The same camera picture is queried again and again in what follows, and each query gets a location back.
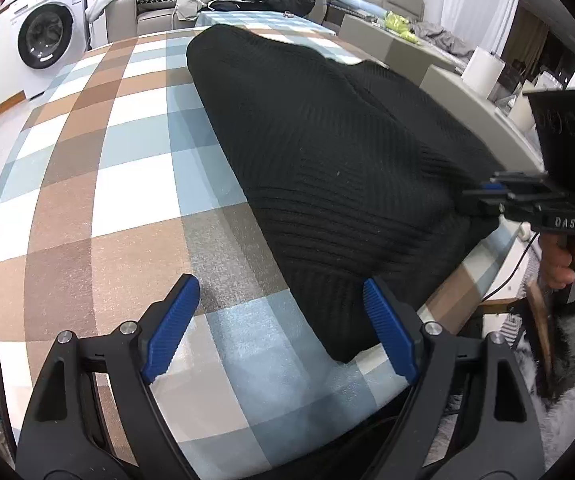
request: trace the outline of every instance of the washing machine door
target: washing machine door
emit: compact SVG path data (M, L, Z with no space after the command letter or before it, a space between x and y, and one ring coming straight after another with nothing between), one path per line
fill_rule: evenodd
M36 69L56 63L72 39L74 19L64 5L45 4L30 12L18 32L18 53Z

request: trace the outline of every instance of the striped fabric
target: striped fabric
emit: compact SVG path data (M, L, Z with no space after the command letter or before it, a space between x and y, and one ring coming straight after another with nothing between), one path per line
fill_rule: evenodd
M508 345L512 346L514 341L517 340L522 324L520 316L507 315L507 319L503 322L503 325L501 325L500 332L505 337Z
M367 57L327 33L252 30L341 62ZM0 355L19 430L61 330L108 333L193 273L199 309L152 392L200 478L228 479L326 444L407 382L381 346L334 362L305 321L187 70L200 32L92 50L30 115L0 176ZM421 316L475 308L511 238L502 225L480 243ZM98 380L114 447L133 460Z
M287 32L317 32L319 34L336 36L336 32L318 23L299 16L286 18L282 12L274 12L273 10L250 10L248 12L203 11L199 12L196 19L197 27L209 27L217 23L249 29L265 28Z

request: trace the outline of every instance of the washing machine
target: washing machine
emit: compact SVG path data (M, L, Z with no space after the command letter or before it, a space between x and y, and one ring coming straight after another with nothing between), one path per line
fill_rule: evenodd
M88 49L85 5L86 0L11 3L12 38L28 99L44 92L63 66L77 62Z

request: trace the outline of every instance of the finger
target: finger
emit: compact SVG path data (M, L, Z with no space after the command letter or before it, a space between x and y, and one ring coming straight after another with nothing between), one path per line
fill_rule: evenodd
M552 267L545 265L541 266L541 270L551 282L564 283L565 285L570 285L570 283L574 282L574 271L569 267Z
M561 282L557 282L555 280L545 280L545 283L547 284L548 287L554 289L554 290L561 290L562 288L565 288L566 286L568 286L567 283L561 283Z
M552 246L558 247L559 235L554 235L551 233L541 233L538 237L538 244L541 246L542 250L546 251Z
M571 265L570 251L562 249L556 244L546 242L541 245L543 250L543 260L549 262L554 267L569 267Z

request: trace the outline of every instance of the white cabinet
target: white cabinet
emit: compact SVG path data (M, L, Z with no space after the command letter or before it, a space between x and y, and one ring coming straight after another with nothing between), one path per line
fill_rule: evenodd
M17 38L12 38L8 9L0 13L0 104L22 90L16 42Z

